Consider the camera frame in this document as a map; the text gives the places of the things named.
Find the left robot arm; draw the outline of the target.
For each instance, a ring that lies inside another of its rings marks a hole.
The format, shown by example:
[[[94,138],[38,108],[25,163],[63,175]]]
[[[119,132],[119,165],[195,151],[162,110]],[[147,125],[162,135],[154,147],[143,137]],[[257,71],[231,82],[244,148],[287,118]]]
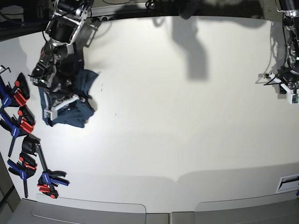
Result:
[[[265,86],[277,86],[278,93],[285,95],[289,88],[293,93],[299,92],[299,2],[297,0],[280,0],[278,11],[282,13],[282,31],[284,36],[285,56],[281,67],[274,77],[269,73],[262,74],[266,78]]]

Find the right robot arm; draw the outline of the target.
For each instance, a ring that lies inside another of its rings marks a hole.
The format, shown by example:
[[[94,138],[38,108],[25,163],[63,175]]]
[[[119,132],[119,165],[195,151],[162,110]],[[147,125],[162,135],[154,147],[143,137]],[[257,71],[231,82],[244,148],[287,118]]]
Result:
[[[53,105],[78,94],[76,80],[84,68],[83,54],[77,48],[78,37],[91,9],[92,0],[56,0],[52,18],[46,26],[49,36],[30,80]]]

